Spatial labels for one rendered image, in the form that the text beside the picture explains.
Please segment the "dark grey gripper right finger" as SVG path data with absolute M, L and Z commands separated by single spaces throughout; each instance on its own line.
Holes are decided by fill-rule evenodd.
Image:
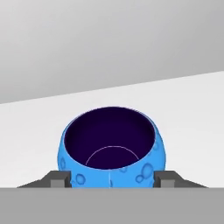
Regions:
M 205 188 L 204 185 L 183 179 L 175 171 L 155 171 L 153 186 L 158 188 Z

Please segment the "blue round mug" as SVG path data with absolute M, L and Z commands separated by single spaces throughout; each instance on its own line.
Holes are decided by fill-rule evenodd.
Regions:
M 145 114 L 123 107 L 90 110 L 75 117 L 59 143 L 58 167 L 77 187 L 152 187 L 165 169 L 163 139 Z

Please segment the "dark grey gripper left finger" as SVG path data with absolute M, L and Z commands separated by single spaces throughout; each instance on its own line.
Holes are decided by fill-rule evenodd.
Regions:
M 42 179 L 23 185 L 24 188 L 66 188 L 71 186 L 70 171 L 49 171 Z

